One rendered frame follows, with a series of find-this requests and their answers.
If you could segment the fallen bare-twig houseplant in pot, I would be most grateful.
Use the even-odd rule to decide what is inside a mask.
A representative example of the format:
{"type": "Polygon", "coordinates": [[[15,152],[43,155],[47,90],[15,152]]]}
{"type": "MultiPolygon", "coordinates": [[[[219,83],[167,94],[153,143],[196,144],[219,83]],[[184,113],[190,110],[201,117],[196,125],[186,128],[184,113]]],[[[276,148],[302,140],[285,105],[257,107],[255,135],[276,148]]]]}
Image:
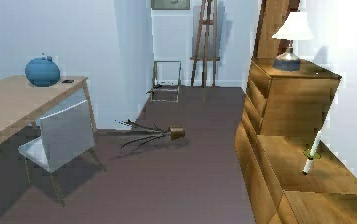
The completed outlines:
{"type": "Polygon", "coordinates": [[[120,153],[123,153],[123,149],[129,145],[138,144],[141,147],[149,142],[157,141],[168,137],[170,141],[183,139],[186,136],[186,131],[183,126],[170,126],[167,129],[159,128],[156,124],[152,127],[141,125],[135,121],[128,119],[127,121],[121,121],[121,124],[130,126],[131,129],[122,134],[123,137],[132,137],[132,140],[123,143],[120,147],[120,153]]]}

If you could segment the wooden easel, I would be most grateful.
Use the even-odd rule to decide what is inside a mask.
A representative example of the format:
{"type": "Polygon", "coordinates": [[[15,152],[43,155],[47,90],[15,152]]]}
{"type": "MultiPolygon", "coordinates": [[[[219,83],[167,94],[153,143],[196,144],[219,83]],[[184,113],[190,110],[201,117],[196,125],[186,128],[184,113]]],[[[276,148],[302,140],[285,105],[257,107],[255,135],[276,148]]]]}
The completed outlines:
{"type": "Polygon", "coordinates": [[[197,30],[194,32],[195,42],[193,44],[193,55],[190,59],[193,61],[191,72],[191,85],[194,85],[197,65],[202,63],[201,87],[207,86],[208,63],[212,63],[212,87],[215,87],[215,78],[217,74],[218,56],[218,1],[202,0],[197,30]]]}

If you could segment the white chair with wooden legs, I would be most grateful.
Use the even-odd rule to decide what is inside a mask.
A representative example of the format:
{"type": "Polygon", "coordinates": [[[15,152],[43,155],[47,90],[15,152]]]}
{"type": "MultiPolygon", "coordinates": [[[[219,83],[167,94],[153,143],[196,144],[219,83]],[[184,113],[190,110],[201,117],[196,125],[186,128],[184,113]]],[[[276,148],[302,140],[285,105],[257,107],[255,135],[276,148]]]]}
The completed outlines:
{"type": "Polygon", "coordinates": [[[95,140],[89,103],[83,100],[64,110],[40,119],[41,136],[18,147],[25,158],[27,179],[30,179],[28,161],[49,173],[57,199],[64,206],[63,193],[56,171],[86,151],[98,166],[107,171],[94,151],[95,140]]]}

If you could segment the wooden chest of drawers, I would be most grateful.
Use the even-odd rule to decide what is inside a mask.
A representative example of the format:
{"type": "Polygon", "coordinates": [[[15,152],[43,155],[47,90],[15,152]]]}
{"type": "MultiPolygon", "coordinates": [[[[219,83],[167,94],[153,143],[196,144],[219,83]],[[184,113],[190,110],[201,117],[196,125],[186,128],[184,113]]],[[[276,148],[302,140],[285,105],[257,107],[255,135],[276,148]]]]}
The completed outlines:
{"type": "Polygon", "coordinates": [[[322,128],[341,76],[303,60],[281,71],[270,58],[251,61],[242,121],[257,135],[314,138],[322,128]]]}

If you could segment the tall wooden cabinet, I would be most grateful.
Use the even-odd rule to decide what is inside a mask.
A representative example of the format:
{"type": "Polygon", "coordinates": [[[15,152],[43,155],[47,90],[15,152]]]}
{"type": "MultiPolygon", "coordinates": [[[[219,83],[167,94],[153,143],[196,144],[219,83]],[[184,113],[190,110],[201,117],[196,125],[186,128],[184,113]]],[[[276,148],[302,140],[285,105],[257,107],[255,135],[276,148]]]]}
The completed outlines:
{"type": "Polygon", "coordinates": [[[262,0],[255,37],[253,58],[275,58],[289,42],[273,39],[290,12],[297,12],[300,0],[262,0]]]}

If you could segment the low wooden dresser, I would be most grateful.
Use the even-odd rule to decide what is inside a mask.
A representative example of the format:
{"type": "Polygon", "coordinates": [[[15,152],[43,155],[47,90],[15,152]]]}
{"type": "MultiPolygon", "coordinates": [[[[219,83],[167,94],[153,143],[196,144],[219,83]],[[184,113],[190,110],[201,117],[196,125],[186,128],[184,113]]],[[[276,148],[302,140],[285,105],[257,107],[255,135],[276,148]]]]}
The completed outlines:
{"type": "Polygon", "coordinates": [[[357,178],[326,146],[308,174],[301,139],[241,122],[235,148],[256,224],[357,224],[357,178]]]}

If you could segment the table lamp with white shade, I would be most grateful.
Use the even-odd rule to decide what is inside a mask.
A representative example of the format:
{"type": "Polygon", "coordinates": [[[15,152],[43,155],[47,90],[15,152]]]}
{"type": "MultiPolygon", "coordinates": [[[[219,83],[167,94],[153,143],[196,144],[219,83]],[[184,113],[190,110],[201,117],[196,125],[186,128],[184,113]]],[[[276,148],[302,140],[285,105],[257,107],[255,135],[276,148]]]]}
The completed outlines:
{"type": "Polygon", "coordinates": [[[290,12],[284,24],[272,35],[273,39],[288,40],[284,53],[278,55],[272,67],[281,71],[299,71],[301,59],[294,53],[294,41],[306,41],[313,38],[306,12],[290,12]]]}

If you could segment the blue round vase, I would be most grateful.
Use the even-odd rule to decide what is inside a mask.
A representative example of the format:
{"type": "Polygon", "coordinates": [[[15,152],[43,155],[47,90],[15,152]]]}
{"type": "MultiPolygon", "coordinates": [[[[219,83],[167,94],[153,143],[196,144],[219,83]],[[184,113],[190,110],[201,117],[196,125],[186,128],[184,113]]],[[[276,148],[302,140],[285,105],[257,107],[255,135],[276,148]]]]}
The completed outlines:
{"type": "Polygon", "coordinates": [[[60,80],[60,69],[51,56],[42,54],[26,65],[25,75],[36,87],[50,87],[60,80]]]}

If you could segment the light wooden desk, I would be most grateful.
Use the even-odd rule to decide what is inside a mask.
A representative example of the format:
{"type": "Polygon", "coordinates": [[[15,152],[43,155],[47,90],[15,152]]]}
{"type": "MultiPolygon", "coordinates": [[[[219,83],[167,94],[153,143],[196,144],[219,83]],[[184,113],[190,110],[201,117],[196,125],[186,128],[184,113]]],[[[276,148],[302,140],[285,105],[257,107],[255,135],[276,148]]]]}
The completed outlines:
{"type": "Polygon", "coordinates": [[[67,99],[79,89],[84,90],[89,103],[93,131],[97,130],[87,77],[66,76],[50,87],[33,86],[23,75],[14,75],[0,80],[0,144],[35,123],[42,114],[67,99]],[[62,83],[74,80],[73,83],[62,83]]]}

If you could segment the empty frame lying on floor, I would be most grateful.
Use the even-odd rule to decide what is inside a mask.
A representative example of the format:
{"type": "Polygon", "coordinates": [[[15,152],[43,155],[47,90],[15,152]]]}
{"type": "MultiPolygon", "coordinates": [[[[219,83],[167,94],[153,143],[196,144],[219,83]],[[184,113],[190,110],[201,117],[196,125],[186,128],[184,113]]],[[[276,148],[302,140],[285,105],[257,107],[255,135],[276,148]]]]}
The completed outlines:
{"type": "Polygon", "coordinates": [[[178,86],[162,86],[160,88],[151,89],[148,91],[152,102],[172,102],[179,101],[178,86]]]}

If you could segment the empty frame leaning on wall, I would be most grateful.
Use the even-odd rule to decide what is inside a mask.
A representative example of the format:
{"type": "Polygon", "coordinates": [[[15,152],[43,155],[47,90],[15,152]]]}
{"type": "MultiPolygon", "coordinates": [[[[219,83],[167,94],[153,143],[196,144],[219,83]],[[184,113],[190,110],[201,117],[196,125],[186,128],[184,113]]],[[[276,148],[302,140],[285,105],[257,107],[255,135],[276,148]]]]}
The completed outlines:
{"type": "Polygon", "coordinates": [[[159,60],[154,62],[153,85],[177,86],[180,82],[181,62],[159,60]]]}

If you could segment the framed picture on wall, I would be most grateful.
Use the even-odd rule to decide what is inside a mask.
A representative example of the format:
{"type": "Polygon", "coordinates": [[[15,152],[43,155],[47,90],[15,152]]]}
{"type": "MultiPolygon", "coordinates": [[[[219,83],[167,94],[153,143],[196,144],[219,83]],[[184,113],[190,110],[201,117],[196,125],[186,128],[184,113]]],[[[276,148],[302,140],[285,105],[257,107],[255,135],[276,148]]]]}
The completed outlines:
{"type": "Polygon", "coordinates": [[[151,0],[153,10],[189,10],[190,0],[151,0]]]}

